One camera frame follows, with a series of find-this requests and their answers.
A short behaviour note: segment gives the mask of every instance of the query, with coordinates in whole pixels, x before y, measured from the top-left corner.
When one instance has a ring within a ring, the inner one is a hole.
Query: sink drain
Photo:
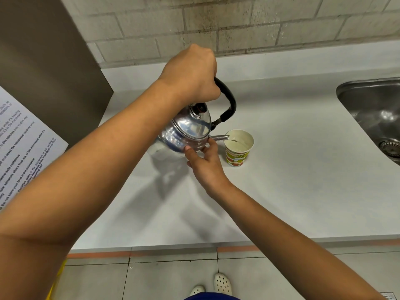
[[[379,144],[379,148],[383,153],[392,158],[400,158],[400,142],[399,141],[383,141]]]

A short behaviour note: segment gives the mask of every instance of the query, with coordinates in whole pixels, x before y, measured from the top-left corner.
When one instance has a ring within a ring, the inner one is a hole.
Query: instruction sheet
[[[0,87],[0,211],[67,146]]]

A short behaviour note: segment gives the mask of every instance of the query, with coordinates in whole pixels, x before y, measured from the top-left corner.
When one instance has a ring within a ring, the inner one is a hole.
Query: paper cup
[[[232,166],[241,166],[254,145],[254,138],[244,130],[230,130],[226,133],[231,139],[225,140],[226,161]]]

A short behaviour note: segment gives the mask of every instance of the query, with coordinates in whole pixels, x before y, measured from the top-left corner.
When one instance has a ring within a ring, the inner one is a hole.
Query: right hand
[[[185,156],[189,160],[187,165],[193,169],[194,176],[204,187],[207,194],[216,199],[219,191],[224,191],[227,187],[232,186],[228,180],[221,165],[218,156],[218,144],[212,139],[208,139],[210,147],[204,147],[204,158],[201,158],[190,147],[185,147]]]
[[[221,90],[215,85],[217,61],[214,52],[192,44],[168,61],[159,81],[177,92],[183,105],[217,99]]]

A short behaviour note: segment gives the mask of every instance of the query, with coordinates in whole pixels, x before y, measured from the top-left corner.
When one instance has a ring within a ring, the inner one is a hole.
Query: forearm
[[[384,299],[334,255],[233,185],[215,196],[237,226],[307,300]]]
[[[68,150],[0,214],[0,234],[73,242],[107,208],[160,130],[183,107],[157,81]]]

